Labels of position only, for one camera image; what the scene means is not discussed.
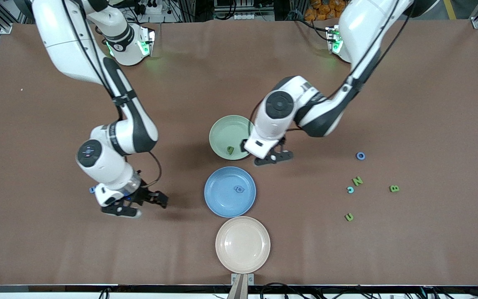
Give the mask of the blue plate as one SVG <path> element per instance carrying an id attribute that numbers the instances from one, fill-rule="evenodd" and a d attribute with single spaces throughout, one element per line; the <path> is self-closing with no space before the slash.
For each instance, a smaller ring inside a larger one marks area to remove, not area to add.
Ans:
<path id="1" fill-rule="evenodd" d="M 234 186 L 243 186 L 237 193 Z M 242 216 L 252 208 L 256 199 L 256 184 L 242 168 L 224 167 L 213 172 L 204 187 L 205 203 L 212 212 L 223 218 Z"/>

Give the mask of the long white power strip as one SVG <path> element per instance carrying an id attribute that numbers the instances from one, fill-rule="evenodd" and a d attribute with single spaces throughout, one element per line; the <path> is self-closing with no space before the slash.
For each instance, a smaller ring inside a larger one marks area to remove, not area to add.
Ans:
<path id="1" fill-rule="evenodd" d="M 262 12 L 239 12 L 235 13 L 233 20 L 264 20 L 264 21 L 275 21 L 274 15 L 269 13 L 265 14 Z"/>

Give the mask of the metal table edge rail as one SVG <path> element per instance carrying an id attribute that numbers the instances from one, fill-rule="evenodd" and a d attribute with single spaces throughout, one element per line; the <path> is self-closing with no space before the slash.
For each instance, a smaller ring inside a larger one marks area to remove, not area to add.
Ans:
<path id="1" fill-rule="evenodd" d="M 24 293 L 24 292 L 99 292 L 99 293 L 227 293 L 231 286 L 227 284 L 0 284 L 0 293 Z M 252 293 L 268 294 L 270 292 L 283 291 L 287 294 L 379 294 L 379 293 L 402 293 L 411 294 L 417 298 L 425 295 L 466 294 L 478 298 L 478 285 L 459 286 L 425 286 L 425 285 L 379 285 L 379 284 L 255 284 L 249 287 Z"/>

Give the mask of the white power strip with plugs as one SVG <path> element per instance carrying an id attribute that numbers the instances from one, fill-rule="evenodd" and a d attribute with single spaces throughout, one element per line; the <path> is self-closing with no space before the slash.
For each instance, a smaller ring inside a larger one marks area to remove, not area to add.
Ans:
<path id="1" fill-rule="evenodd" d="M 161 15 L 163 11 L 163 0 L 133 0 L 136 16 L 140 15 Z"/>

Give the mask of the orange netted items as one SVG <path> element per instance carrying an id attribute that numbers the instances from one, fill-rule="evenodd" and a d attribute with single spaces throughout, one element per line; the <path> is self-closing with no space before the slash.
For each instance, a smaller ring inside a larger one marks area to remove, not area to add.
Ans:
<path id="1" fill-rule="evenodd" d="M 339 18 L 349 0 L 309 0 L 303 15 L 305 21 L 323 21 Z"/>

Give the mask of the green plate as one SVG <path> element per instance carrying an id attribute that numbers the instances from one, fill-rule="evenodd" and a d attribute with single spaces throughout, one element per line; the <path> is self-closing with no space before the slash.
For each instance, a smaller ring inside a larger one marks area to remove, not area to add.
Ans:
<path id="1" fill-rule="evenodd" d="M 249 119 L 240 115 L 228 115 L 220 118 L 210 129 L 209 142 L 211 149 L 219 157 L 227 160 L 241 160 L 250 153 L 241 152 L 240 142 L 250 136 L 253 125 Z M 235 148 L 233 155 L 228 155 L 227 147 Z"/>

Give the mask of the black equipment box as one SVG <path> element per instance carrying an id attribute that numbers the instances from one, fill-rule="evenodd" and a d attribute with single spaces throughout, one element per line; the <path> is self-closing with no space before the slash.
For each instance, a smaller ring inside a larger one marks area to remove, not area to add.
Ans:
<path id="1" fill-rule="evenodd" d="M 218 13 L 273 11 L 275 0 L 211 0 Z"/>

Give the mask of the large table cover sheet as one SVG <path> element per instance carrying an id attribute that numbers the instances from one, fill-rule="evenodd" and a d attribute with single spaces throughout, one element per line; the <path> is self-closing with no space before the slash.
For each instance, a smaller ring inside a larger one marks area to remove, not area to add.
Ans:
<path id="1" fill-rule="evenodd" d="M 349 66 L 293 22 L 154 28 L 154 56 L 123 70 L 159 130 L 163 176 L 151 189 L 170 201 L 139 219 L 103 214 L 76 164 L 91 129 L 117 117 L 108 93 L 59 73 L 34 25 L 0 37 L 0 284 L 228 284 L 215 252 L 225 219 L 203 189 L 231 165 L 254 178 L 247 215 L 271 236 L 258 284 L 478 284 L 470 21 L 409 21 L 332 134 L 291 131 L 294 159 L 261 167 L 215 155 L 211 126 L 248 117 L 285 76 L 328 95 Z"/>

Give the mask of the beige plate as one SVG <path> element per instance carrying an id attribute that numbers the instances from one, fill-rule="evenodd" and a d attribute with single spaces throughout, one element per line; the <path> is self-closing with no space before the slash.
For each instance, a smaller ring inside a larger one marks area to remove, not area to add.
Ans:
<path id="1" fill-rule="evenodd" d="M 271 237 L 264 225 L 250 216 L 238 216 L 224 223 L 215 239 L 219 261 L 234 274 L 252 274 L 271 253 Z"/>

